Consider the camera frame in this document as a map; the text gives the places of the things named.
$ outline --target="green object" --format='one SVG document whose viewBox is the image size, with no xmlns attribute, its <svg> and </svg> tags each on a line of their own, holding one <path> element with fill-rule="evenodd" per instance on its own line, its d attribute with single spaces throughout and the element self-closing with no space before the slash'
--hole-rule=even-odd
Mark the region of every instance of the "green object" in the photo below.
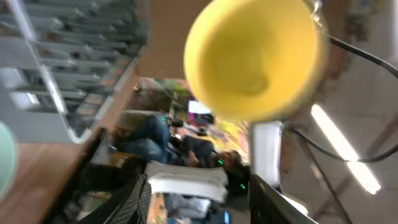
<svg viewBox="0 0 398 224">
<path fill-rule="evenodd" d="M 0 199 L 10 189 L 17 170 L 17 147 L 11 130 L 0 122 Z"/>
</svg>

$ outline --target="wooden table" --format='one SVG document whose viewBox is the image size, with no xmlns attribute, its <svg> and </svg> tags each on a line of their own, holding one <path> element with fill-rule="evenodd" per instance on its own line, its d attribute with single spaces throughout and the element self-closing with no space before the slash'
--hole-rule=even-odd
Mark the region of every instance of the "wooden table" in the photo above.
<svg viewBox="0 0 398 224">
<path fill-rule="evenodd" d="M 95 128 L 111 130 L 120 111 L 132 95 L 136 70 L 115 95 L 104 118 Z M 19 170 L 16 179 L 0 202 L 0 223 L 38 224 L 43 221 L 68 182 L 78 162 L 85 156 L 93 137 L 84 144 L 19 144 Z"/>
</svg>

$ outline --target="yellow cup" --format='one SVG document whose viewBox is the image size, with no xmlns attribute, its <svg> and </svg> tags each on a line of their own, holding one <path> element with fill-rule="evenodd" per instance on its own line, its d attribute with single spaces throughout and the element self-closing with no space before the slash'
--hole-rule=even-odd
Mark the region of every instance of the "yellow cup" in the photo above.
<svg viewBox="0 0 398 224">
<path fill-rule="evenodd" d="M 188 35 L 185 76 L 222 117 L 278 119 L 312 92 L 325 52 L 301 0 L 214 0 Z"/>
</svg>

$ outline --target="fluorescent light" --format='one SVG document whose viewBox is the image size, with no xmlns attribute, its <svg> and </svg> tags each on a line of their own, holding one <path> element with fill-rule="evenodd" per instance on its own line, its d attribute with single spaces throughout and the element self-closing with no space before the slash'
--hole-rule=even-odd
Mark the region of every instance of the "fluorescent light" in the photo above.
<svg viewBox="0 0 398 224">
<path fill-rule="evenodd" d="M 337 153 L 342 158 L 350 161 L 358 160 L 358 154 L 356 153 L 354 147 L 348 142 L 343 133 L 341 133 L 341 131 L 336 127 L 334 122 L 320 106 L 313 105 L 311 115 L 318 123 L 330 144 L 336 149 Z"/>
<path fill-rule="evenodd" d="M 381 189 L 379 182 L 365 164 L 362 162 L 347 162 L 347 166 L 358 182 L 370 194 L 376 194 Z"/>
<path fill-rule="evenodd" d="M 348 142 L 343 133 L 341 133 L 322 107 L 313 105 L 311 115 L 326 138 L 329 140 L 330 144 L 336 149 L 337 153 L 342 158 L 350 161 L 358 160 L 358 154 L 354 147 Z M 348 162 L 347 166 L 349 171 L 355 176 L 362 187 L 370 194 L 375 194 L 381 189 L 379 182 L 365 164 L 361 162 Z"/>
</svg>

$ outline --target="jeans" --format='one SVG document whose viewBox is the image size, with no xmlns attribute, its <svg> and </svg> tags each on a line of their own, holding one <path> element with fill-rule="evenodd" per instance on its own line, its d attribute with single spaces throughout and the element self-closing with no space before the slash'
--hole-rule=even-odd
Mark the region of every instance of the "jeans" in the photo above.
<svg viewBox="0 0 398 224">
<path fill-rule="evenodd" d="M 167 163 L 167 145 L 170 139 L 169 126 L 158 116 L 150 116 L 132 131 L 122 150 L 148 160 Z"/>
</svg>

